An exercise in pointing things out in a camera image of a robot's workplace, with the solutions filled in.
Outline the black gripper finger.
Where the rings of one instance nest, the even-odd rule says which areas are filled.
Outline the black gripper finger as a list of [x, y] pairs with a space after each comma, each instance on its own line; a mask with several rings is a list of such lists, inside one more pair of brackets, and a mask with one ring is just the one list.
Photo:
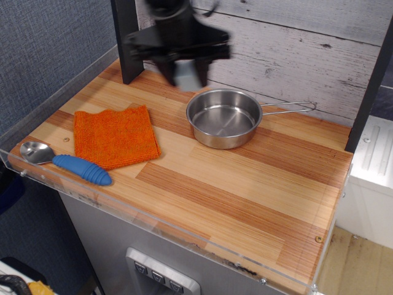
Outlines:
[[195, 59], [193, 62], [195, 65], [197, 77], [200, 82], [201, 88], [203, 88], [207, 86], [209, 66], [212, 63], [212, 61], [204, 60], [204, 59]]
[[176, 86], [176, 82], [174, 80], [176, 64], [173, 61], [155, 61], [155, 65], [157, 66], [158, 70], [163, 74], [167, 82], [172, 85]]

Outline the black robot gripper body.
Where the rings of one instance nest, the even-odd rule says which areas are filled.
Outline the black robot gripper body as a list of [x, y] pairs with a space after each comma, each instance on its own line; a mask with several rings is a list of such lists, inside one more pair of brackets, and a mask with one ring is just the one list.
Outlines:
[[146, 1], [154, 25], [125, 37], [131, 55], [175, 61], [230, 58], [229, 33], [202, 24], [190, 1]]

